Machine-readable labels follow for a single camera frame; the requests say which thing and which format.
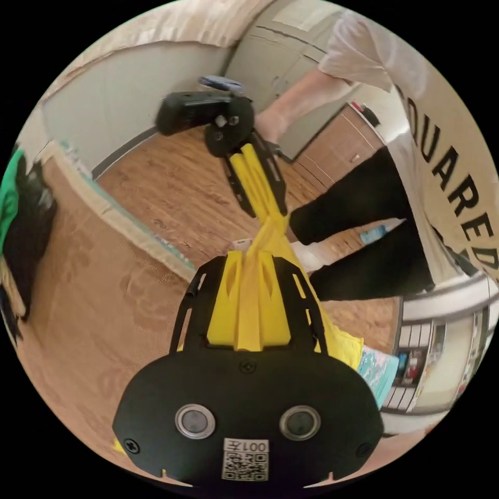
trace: black bag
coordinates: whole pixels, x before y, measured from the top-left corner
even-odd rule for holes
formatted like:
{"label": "black bag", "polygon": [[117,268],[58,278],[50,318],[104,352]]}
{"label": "black bag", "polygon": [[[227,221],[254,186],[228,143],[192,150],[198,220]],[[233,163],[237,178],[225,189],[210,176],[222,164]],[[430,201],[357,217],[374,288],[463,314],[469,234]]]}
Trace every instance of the black bag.
{"label": "black bag", "polygon": [[43,179],[42,164],[35,162],[29,174],[26,169],[23,155],[16,177],[19,209],[4,242],[5,261],[26,307],[23,321],[30,313],[36,268],[47,249],[57,212],[57,202]]}

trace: camera lens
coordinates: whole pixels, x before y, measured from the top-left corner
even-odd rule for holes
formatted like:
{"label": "camera lens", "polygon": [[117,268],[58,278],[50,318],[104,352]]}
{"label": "camera lens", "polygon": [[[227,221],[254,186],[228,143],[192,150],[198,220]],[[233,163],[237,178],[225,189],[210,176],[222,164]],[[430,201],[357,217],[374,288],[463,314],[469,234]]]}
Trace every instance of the camera lens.
{"label": "camera lens", "polygon": [[200,440],[209,437],[215,431],[215,417],[202,405],[188,404],[178,410],[175,425],[182,435]]}
{"label": "camera lens", "polygon": [[279,423],[281,433],[290,440],[307,440],[319,431],[320,426],[319,413],[307,405],[288,409]]}

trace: person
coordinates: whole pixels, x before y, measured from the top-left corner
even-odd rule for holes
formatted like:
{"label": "person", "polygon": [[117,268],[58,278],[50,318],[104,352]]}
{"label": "person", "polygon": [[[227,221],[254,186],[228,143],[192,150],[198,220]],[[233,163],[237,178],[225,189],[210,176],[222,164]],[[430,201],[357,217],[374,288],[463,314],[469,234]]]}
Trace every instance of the person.
{"label": "person", "polygon": [[318,67],[257,115],[255,127],[265,140],[279,143],[294,121],[358,84],[387,92],[394,85],[410,127],[292,211],[290,234],[308,246],[372,222],[403,222],[312,272],[318,298],[418,293],[462,275],[461,268],[497,281],[499,180],[487,144],[451,85],[395,34],[360,14],[344,13]]}

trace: green cloth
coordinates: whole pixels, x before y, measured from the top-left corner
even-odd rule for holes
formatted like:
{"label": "green cloth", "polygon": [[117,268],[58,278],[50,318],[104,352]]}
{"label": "green cloth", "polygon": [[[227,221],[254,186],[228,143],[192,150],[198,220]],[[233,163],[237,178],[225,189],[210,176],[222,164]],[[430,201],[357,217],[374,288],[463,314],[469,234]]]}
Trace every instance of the green cloth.
{"label": "green cloth", "polygon": [[19,160],[24,151],[18,149],[9,161],[0,185],[0,255],[4,253],[4,242],[10,224],[15,219],[19,208],[19,193],[16,177]]}

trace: baseboard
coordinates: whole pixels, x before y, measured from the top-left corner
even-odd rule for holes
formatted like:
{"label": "baseboard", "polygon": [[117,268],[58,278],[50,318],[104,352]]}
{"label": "baseboard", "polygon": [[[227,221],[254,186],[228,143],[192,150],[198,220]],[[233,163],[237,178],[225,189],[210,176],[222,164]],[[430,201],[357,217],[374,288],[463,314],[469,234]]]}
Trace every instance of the baseboard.
{"label": "baseboard", "polygon": [[156,127],[149,128],[145,132],[137,135],[133,139],[129,140],[127,143],[118,147],[114,152],[112,152],[105,160],[101,161],[92,170],[92,179],[98,179],[108,168],[110,168],[116,161],[122,158],[125,154],[129,153],[132,149],[140,145],[145,140],[150,139],[156,135]]}

